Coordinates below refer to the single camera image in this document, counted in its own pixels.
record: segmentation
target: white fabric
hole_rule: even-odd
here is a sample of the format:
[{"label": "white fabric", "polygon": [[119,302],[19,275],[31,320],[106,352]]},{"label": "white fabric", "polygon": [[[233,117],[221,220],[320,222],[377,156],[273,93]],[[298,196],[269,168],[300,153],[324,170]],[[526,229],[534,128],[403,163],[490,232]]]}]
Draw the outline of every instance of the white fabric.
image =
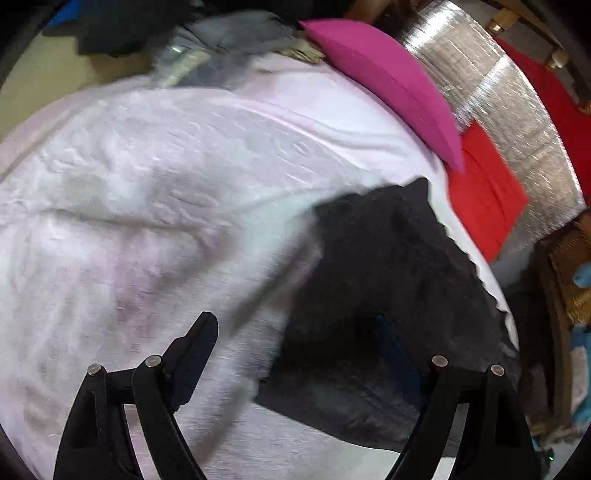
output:
[{"label": "white fabric", "polygon": [[[333,439],[251,398],[290,293],[318,258],[307,212],[334,195],[427,177],[439,221],[507,309],[450,207],[441,162],[325,66],[269,56],[236,93],[136,91],[141,82],[56,102],[0,145],[8,437],[50,479],[86,367],[135,367],[209,310],[219,340],[176,415],[209,478],[384,478],[396,453]],[[145,478],[158,478],[132,408],[128,423]],[[441,462],[440,478],[452,464]]]}]

